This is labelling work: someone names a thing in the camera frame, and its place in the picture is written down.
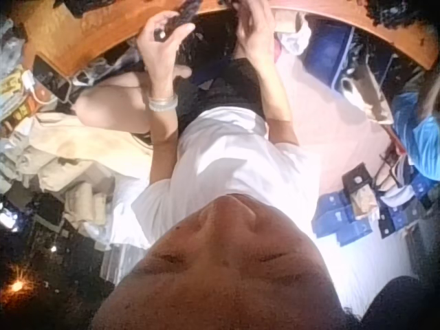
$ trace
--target wooden table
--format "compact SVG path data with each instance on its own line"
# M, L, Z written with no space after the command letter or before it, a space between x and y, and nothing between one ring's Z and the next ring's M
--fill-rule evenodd
M30 49L65 76L72 76L89 61L118 43L135 36L146 20L180 0L117 0L115 4L75 19L64 6L53 9L54 0L19 3L12 18L23 23ZM438 38L420 25L388 30L373 26L366 9L356 0L271 0L274 8L301 10L344 21L394 45L415 62L430 69L439 54ZM218 0L204 0L201 12L223 10Z

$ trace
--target person in blue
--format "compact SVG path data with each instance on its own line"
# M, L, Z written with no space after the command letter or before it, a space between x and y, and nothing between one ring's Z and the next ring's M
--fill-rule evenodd
M428 179L440 181L440 64L424 77L421 88L410 80L395 96L391 109L394 130L416 169Z

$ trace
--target nose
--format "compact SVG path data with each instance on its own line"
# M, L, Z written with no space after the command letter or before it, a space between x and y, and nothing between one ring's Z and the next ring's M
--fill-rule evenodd
M230 265L238 261L245 242L254 235L256 213L240 199L234 195L220 197L199 215L199 234L210 262Z

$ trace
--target wrist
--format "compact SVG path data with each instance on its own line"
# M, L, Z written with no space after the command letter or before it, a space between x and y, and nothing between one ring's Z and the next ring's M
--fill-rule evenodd
M167 99L174 96L173 80L166 80L162 82L151 82L148 96L154 99Z
M260 80L271 79L278 75L275 63L266 63L265 65L255 66L255 70L258 79Z

